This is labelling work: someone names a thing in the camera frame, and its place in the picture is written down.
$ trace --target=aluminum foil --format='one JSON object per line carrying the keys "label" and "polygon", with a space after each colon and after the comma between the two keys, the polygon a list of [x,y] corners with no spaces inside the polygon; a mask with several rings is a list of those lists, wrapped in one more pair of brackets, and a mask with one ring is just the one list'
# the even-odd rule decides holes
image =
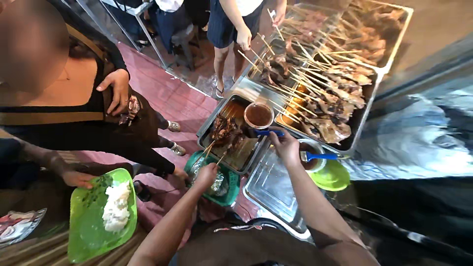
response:
{"label": "aluminum foil", "polygon": [[[189,171],[189,177],[191,179],[191,185],[194,185],[199,170],[204,166],[204,158],[200,158],[194,166]],[[219,171],[217,171],[217,178],[215,182],[207,189],[206,193],[211,196],[223,196],[228,192],[228,181],[225,179],[225,176]]]}

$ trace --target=brush handle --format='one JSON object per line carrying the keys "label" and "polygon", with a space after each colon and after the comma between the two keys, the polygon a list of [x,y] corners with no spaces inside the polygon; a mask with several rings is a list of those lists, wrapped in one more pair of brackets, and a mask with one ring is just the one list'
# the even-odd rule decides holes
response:
{"label": "brush handle", "polygon": [[258,129],[254,129],[254,133],[257,136],[269,136],[269,132],[271,132],[271,131],[276,133],[276,136],[278,136],[278,137],[284,136],[284,132],[282,132],[281,130],[258,130]]}
{"label": "brush handle", "polygon": [[336,160],[338,159],[337,153],[325,153],[325,154],[313,154],[307,152],[307,160],[310,161],[312,159],[327,159],[327,160]]}

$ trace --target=food stall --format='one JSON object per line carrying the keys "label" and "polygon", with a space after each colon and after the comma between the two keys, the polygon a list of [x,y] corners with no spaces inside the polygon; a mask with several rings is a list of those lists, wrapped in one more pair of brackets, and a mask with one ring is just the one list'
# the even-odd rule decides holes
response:
{"label": "food stall", "polygon": [[288,6],[285,21],[271,36],[260,36],[265,46],[253,51],[243,75],[197,132],[199,146],[210,156],[248,175],[243,194],[260,208],[259,217],[310,241],[287,171],[269,139],[243,137],[237,143],[232,138],[231,148],[213,147],[214,121],[222,116],[244,125],[246,107],[257,102],[275,111],[272,125],[349,157],[412,12],[372,0],[337,9],[297,4]]}

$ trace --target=white shirt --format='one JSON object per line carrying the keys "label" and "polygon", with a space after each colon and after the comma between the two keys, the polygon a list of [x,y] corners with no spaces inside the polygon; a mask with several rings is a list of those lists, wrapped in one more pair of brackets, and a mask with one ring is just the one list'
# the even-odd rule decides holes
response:
{"label": "white shirt", "polygon": [[159,6],[159,9],[165,12],[174,12],[178,10],[184,0],[155,0]]}
{"label": "white shirt", "polygon": [[236,0],[236,6],[241,13],[241,16],[248,16],[261,5],[263,0]]}

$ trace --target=white rice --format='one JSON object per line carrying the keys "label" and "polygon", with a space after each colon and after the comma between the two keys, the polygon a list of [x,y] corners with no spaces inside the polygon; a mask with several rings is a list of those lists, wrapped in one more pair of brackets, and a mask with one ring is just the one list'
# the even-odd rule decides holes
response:
{"label": "white rice", "polygon": [[104,219],[105,230],[117,232],[123,229],[128,222],[130,213],[128,212],[128,196],[130,189],[128,182],[121,183],[118,186],[109,186],[105,191],[108,195],[107,204],[105,204]]}

